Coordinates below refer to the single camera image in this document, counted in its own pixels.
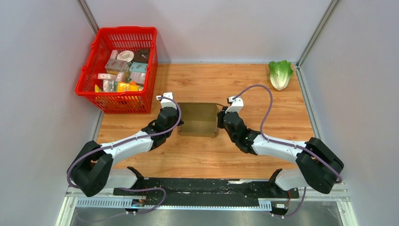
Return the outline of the brown cardboard paper box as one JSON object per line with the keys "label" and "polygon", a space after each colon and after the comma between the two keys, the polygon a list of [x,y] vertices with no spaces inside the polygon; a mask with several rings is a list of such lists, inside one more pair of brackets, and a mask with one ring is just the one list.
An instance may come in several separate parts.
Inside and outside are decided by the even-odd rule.
{"label": "brown cardboard paper box", "polygon": [[180,102],[183,124],[179,126],[179,135],[190,137],[216,137],[217,113],[216,103]]}

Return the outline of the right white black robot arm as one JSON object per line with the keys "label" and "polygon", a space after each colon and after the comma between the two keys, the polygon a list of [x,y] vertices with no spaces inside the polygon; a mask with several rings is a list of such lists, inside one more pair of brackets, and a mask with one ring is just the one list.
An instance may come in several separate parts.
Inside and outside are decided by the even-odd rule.
{"label": "right white black robot arm", "polygon": [[307,186],[329,194],[336,183],[341,183],[344,163],[319,138],[291,141],[270,137],[248,128],[237,112],[228,112],[226,108],[217,114],[217,119],[218,128],[226,130],[242,152],[273,156],[298,166],[273,173],[268,184],[272,196],[281,197],[287,190]]}

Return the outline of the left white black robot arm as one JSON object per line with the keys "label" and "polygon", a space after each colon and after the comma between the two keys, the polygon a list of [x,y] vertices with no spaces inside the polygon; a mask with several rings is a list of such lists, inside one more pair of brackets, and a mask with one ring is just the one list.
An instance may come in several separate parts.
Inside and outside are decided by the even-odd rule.
{"label": "left white black robot arm", "polygon": [[157,119],[136,134],[110,143],[87,142],[67,171],[72,187],[87,197],[105,188],[125,187],[132,195],[139,195],[144,183],[132,170],[116,170],[113,166],[139,153],[149,152],[163,145],[174,127],[181,124],[180,107],[163,107]]}

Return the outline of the teal small box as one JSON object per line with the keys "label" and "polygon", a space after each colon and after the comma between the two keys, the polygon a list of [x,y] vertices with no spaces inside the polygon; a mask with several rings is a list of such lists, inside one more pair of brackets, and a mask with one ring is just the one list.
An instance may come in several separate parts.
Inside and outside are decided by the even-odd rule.
{"label": "teal small box", "polygon": [[146,73],[148,68],[147,63],[133,62],[129,68],[130,72]]}

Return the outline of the pink grey carton box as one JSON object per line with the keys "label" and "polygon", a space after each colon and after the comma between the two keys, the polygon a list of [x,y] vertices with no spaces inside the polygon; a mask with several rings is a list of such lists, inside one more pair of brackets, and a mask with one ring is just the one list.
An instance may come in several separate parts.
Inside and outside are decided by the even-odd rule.
{"label": "pink grey carton box", "polygon": [[104,67],[106,71],[111,71],[111,72],[123,72],[129,68],[127,61],[118,60],[118,59],[108,59]]}

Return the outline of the pink white small box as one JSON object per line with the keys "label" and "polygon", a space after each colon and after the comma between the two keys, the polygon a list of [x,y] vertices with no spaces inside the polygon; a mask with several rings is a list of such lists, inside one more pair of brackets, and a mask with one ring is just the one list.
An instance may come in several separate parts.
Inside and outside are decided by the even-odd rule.
{"label": "pink white small box", "polygon": [[99,73],[98,75],[97,75],[97,78],[99,79],[99,80],[116,80],[116,78],[117,78],[117,75],[115,75],[115,74],[110,74],[110,73]]}

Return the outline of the orange yellow snack packet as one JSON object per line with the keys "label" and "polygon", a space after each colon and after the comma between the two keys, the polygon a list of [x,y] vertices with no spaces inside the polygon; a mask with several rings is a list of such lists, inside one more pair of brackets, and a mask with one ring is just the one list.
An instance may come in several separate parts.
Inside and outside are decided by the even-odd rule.
{"label": "orange yellow snack packet", "polygon": [[126,82],[117,82],[116,92],[137,92],[142,91],[143,86],[137,85],[136,83],[126,83]]}

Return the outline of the dark brown round item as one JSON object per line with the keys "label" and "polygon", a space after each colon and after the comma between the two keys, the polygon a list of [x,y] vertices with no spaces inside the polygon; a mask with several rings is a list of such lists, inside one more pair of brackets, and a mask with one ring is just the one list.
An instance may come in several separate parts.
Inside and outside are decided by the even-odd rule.
{"label": "dark brown round item", "polygon": [[138,62],[138,63],[145,63],[148,64],[149,63],[149,58],[150,58],[150,54],[151,54],[151,49],[150,48],[141,48],[138,49],[135,53],[134,53],[134,62]]}

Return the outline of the green lettuce head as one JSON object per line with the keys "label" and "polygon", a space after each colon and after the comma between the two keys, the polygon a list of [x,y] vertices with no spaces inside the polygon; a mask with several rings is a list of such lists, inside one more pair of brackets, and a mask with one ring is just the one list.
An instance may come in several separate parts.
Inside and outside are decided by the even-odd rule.
{"label": "green lettuce head", "polygon": [[291,63],[287,60],[270,61],[268,67],[272,86],[278,91],[285,89],[294,74]]}

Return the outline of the red plastic shopping basket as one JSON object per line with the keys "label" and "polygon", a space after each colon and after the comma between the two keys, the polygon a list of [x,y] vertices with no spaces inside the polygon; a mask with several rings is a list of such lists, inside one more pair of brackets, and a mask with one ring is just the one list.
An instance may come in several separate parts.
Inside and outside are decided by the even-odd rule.
{"label": "red plastic shopping basket", "polygon": [[75,93],[104,113],[150,113],[158,67],[157,29],[101,28]]}

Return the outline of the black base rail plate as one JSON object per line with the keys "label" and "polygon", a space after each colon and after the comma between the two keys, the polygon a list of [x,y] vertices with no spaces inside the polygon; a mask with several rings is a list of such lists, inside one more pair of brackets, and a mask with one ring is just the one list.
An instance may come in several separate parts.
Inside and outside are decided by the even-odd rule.
{"label": "black base rail plate", "polygon": [[134,184],[134,192],[115,188],[113,195],[145,198],[164,206],[254,207],[260,199],[299,198],[296,188],[287,191],[265,179],[145,178]]}

